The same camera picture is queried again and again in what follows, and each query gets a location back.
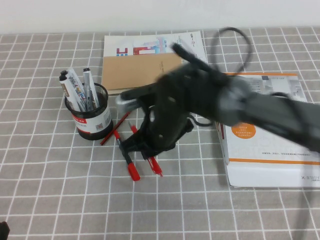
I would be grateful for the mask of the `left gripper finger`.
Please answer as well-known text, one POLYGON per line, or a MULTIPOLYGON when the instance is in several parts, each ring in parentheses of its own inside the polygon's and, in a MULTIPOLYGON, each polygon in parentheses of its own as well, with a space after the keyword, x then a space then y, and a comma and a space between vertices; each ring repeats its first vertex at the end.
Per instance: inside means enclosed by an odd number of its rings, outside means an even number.
POLYGON ((10 228, 6 221, 0 222, 0 240, 7 240, 10 233, 10 228))

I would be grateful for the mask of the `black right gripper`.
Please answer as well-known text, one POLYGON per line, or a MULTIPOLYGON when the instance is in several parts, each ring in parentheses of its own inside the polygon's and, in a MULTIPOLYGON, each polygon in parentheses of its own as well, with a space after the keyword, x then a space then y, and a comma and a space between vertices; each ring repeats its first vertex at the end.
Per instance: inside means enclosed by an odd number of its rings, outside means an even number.
POLYGON ((141 135, 131 135, 122 148, 141 152, 144 160, 172 148, 183 131, 191 113, 210 121, 217 119, 218 93, 221 73, 204 71, 192 66, 181 66, 156 82, 154 120, 141 135))

